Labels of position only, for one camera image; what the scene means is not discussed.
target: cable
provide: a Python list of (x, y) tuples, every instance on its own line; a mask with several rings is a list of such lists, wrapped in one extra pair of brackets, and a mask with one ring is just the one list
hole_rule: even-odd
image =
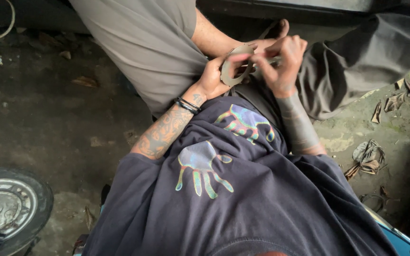
[(9, 0), (6, 0), (6, 1), (9, 3), (10, 8), (12, 9), (12, 20), (10, 21), (9, 28), (6, 30), (6, 32), (4, 32), (0, 35), (0, 38), (5, 37), (12, 30), (12, 28), (14, 27), (14, 23), (15, 23), (15, 8), (14, 8), (14, 5), (12, 5), (12, 3)]

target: bracelet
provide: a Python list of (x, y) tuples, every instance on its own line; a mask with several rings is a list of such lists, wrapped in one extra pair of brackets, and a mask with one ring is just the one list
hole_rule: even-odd
[(177, 97), (176, 100), (190, 105), (191, 107), (197, 109), (197, 111), (202, 110), (201, 108), (197, 107), (196, 105), (192, 104), (191, 102), (185, 101), (182, 97)]
[(197, 114), (199, 113), (197, 110), (191, 108), (190, 106), (186, 105), (186, 104), (183, 103), (183, 102), (180, 102), (178, 99), (175, 99), (175, 103), (176, 103), (178, 106), (189, 110), (189, 112), (191, 112), (193, 115), (197, 115)]

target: dirt ground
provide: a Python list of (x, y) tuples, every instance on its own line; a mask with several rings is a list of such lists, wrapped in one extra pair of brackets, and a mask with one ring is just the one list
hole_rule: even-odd
[[(31, 255), (71, 254), (77, 237), (88, 233), (85, 207), (98, 215), (102, 187), (112, 182), (118, 161), (151, 124), (146, 105), (120, 86), (117, 67), (100, 47), (86, 38), (77, 44), (66, 60), (24, 34), (9, 34), (0, 42), (0, 166), (37, 173), (55, 197)], [(96, 79), (100, 87), (70, 82), (79, 76)], [(410, 97), (399, 110), (382, 113), (381, 124), (370, 120), (376, 104), (384, 106), (394, 93), (394, 86), (370, 92), (334, 118), (314, 124), (343, 171), (353, 165), (352, 152), (360, 143), (373, 138), (384, 148), (388, 166), (377, 175), (359, 173), (350, 184), (356, 195), (385, 186), (392, 199), (382, 216), (391, 222), (410, 201)]]

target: t-shirt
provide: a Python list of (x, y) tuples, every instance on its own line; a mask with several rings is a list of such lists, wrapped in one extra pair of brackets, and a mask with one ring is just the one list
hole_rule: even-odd
[(121, 160), (84, 256), (396, 255), (331, 158), (244, 99), (202, 109), (162, 159)]

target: grey pants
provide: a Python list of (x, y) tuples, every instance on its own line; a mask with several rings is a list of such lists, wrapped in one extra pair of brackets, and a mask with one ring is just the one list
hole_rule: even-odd
[[(94, 38), (159, 118), (202, 75), (207, 58), (191, 37), (194, 0), (70, 0)], [(324, 120), (410, 71), (410, 0), (375, 14), (355, 30), (315, 43), (297, 87), (306, 112)], [(264, 85), (237, 85), (269, 121), (279, 109)]]

